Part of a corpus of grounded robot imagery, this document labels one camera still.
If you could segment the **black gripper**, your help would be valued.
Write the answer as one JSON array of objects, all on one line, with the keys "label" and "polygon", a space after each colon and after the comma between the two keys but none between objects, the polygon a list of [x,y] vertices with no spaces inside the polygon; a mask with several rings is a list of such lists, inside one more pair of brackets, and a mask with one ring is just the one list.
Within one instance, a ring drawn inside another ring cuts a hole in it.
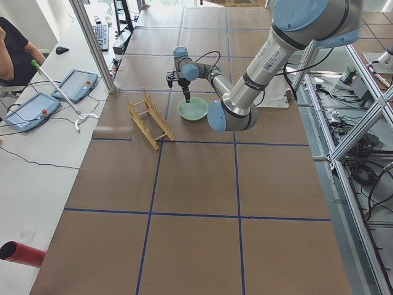
[{"label": "black gripper", "polygon": [[188,81],[186,78],[179,78],[179,85],[182,88],[185,97],[185,102],[190,103],[190,93],[189,93],[190,81]]}]

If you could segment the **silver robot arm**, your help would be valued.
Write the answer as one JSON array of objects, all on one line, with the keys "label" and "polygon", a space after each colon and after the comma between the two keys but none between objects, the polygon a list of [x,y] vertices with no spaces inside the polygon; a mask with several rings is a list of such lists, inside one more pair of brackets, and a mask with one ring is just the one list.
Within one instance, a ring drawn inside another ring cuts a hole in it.
[{"label": "silver robot arm", "polygon": [[363,6],[363,1],[276,1],[268,39],[235,85],[216,65],[193,61],[183,46],[173,50],[175,70],[167,73],[167,83],[177,82],[189,100],[191,81],[206,79],[219,96],[208,106],[209,126],[217,132],[250,129],[258,119],[254,100],[293,53],[311,42],[322,49],[356,42]]}]

